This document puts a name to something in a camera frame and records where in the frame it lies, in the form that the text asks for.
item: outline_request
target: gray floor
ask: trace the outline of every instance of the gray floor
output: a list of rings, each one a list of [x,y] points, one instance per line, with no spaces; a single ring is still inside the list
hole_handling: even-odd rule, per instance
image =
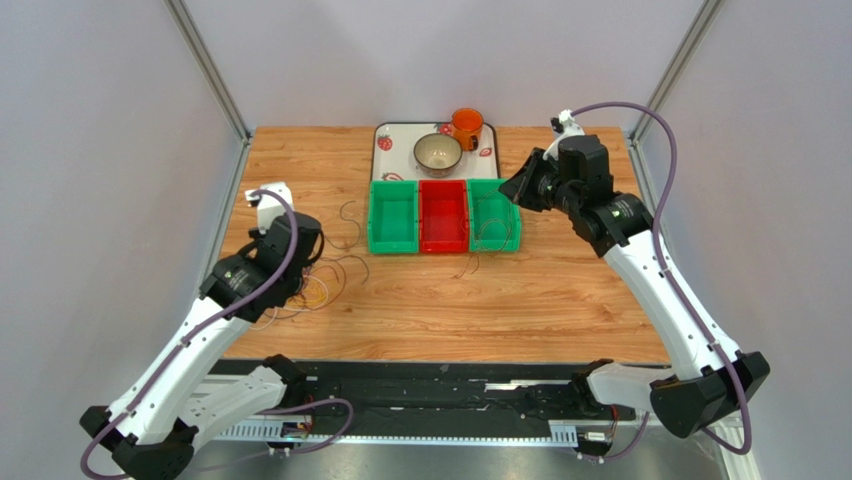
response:
[[[623,448],[635,429],[619,428],[616,449]],[[212,442],[193,465],[224,463],[262,450],[259,444]],[[445,480],[445,479],[666,479],[717,480],[728,478],[719,448],[702,434],[688,440],[673,437],[662,427],[650,427],[645,438],[626,458],[604,465],[578,461],[573,453],[529,447],[444,447],[333,445],[325,450],[289,459],[260,458],[217,472],[187,474],[181,478],[206,480],[335,479],[335,480]]]

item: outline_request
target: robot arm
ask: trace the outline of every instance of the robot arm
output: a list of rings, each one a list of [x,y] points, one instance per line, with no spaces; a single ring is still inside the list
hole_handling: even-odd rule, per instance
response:
[[[264,187],[279,197],[291,198],[283,183]],[[255,192],[247,195],[258,198]],[[258,211],[258,229],[251,232],[254,241],[237,255],[216,263],[201,285],[199,298],[154,363],[109,407],[90,407],[80,419],[89,435],[102,437],[99,443],[130,476],[174,478],[194,452],[219,432],[259,411],[302,403],[306,375],[281,355],[267,358],[230,386],[202,399],[190,398],[225,350],[264,311],[284,306],[302,289],[304,269],[322,252],[319,222],[294,212],[294,227],[281,215],[283,209],[278,203],[277,208],[265,205]],[[292,239],[296,239],[293,255],[284,267]],[[319,253],[313,254],[318,240]],[[283,272],[265,291],[231,316],[205,325],[259,290],[280,267]],[[152,379],[140,402],[137,396]]]
[[[654,325],[671,368],[629,367],[610,360],[592,363],[573,380],[590,407],[624,405],[653,411],[674,435],[685,438],[734,412],[737,397],[717,354],[721,349],[751,398],[769,374],[760,352],[743,354],[712,319],[662,247],[668,271],[715,337],[709,344],[660,268],[651,231],[653,218],[632,194],[613,190],[609,154],[596,136],[584,135],[570,114],[552,121],[556,140],[547,151],[533,149],[521,170],[500,191],[513,203],[537,212],[556,208],[574,231],[625,281]]]

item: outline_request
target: bowl rim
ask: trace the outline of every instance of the bowl rim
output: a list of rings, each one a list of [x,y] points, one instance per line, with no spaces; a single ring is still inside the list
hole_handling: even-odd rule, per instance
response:
[[[425,139],[427,139],[427,138],[429,138],[429,137],[434,137],[434,136],[436,136],[436,135],[440,135],[440,136],[442,136],[442,137],[449,138],[449,139],[451,139],[452,141],[456,142],[456,144],[459,146],[459,155],[458,155],[458,157],[456,158],[456,161],[455,161],[455,162],[453,162],[453,164],[452,164],[452,165],[450,165],[449,167],[444,167],[444,168],[435,168],[435,167],[430,167],[430,166],[428,166],[428,165],[425,165],[423,162],[421,162],[421,161],[420,161],[420,159],[419,159],[419,158],[417,158],[417,146],[418,146],[418,145],[420,145],[420,142],[422,142],[423,140],[425,140]],[[415,142],[415,143],[414,143],[414,148],[411,150],[411,152],[414,154],[414,161],[415,161],[415,162],[417,162],[417,164],[418,164],[418,165],[420,165],[421,167],[423,167],[423,168],[425,168],[425,169],[427,169],[427,170],[431,170],[431,171],[435,171],[435,172],[443,172],[443,171],[445,171],[445,170],[449,170],[449,169],[451,169],[451,168],[455,168],[455,167],[459,164],[459,162],[461,162],[462,156],[464,155],[464,149],[462,149],[462,148],[461,148],[461,142],[459,142],[458,140],[456,140],[456,137],[452,137],[452,136],[450,136],[450,135],[444,135],[443,133],[440,133],[440,132],[428,133],[428,134],[423,135],[422,137],[420,137],[420,138],[417,140],[417,142]]]

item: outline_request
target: plastic bin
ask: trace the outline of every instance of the plastic bin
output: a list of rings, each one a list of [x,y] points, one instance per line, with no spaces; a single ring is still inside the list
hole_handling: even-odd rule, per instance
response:
[[[464,180],[420,181],[420,251],[467,252],[470,240]]]
[[[370,183],[370,253],[417,253],[417,182]]]
[[[502,179],[467,181],[470,251],[516,252],[521,246],[521,213],[497,191]]]

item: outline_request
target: wooden table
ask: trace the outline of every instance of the wooden table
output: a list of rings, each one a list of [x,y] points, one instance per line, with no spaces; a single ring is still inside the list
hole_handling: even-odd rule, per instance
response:
[[[547,128],[497,128],[505,177],[527,159],[532,147],[552,141]],[[618,190],[639,194],[621,130],[589,128],[610,152]],[[338,211],[366,226],[373,128],[259,128],[249,154],[222,255],[247,243],[256,226],[243,191],[286,181],[296,209],[322,222],[337,245],[353,243],[358,229]],[[380,256],[361,241],[324,256],[341,260],[347,284],[335,280],[340,268],[320,261],[316,276],[332,297],[326,308],[276,320],[249,331],[228,357],[282,353],[302,359],[413,361],[587,362],[613,358],[667,362],[654,328],[636,299],[592,248],[572,231],[560,212],[521,212],[523,237],[516,253]],[[289,315],[281,312],[279,316]],[[257,326],[263,326],[261,318]]]

